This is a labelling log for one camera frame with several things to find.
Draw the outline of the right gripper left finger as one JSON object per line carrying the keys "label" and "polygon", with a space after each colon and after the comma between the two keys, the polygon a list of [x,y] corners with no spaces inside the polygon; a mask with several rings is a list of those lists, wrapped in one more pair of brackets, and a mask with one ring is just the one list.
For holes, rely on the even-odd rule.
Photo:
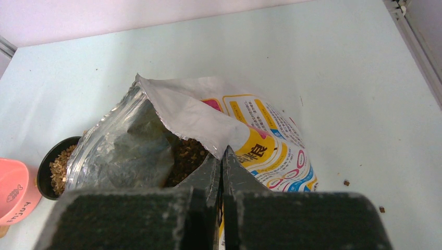
{"label": "right gripper left finger", "polygon": [[36,249],[217,249],[221,162],[176,187],[75,190],[55,204]]}

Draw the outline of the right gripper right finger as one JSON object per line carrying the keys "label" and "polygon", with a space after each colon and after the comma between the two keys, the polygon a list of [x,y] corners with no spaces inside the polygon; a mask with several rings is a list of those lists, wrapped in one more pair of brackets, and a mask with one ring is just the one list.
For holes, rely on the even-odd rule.
{"label": "right gripper right finger", "polygon": [[273,192],[222,158],[226,249],[392,249],[372,202],[355,192]]}

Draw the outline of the cat food bag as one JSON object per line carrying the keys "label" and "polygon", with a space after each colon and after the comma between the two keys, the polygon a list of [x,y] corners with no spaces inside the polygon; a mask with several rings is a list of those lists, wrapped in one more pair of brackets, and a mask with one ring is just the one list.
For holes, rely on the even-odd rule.
{"label": "cat food bag", "polygon": [[318,182],[299,131],[260,94],[218,78],[137,76],[121,101],[79,140],[67,164],[75,190],[173,188],[208,156],[230,147],[273,192],[310,192]]}

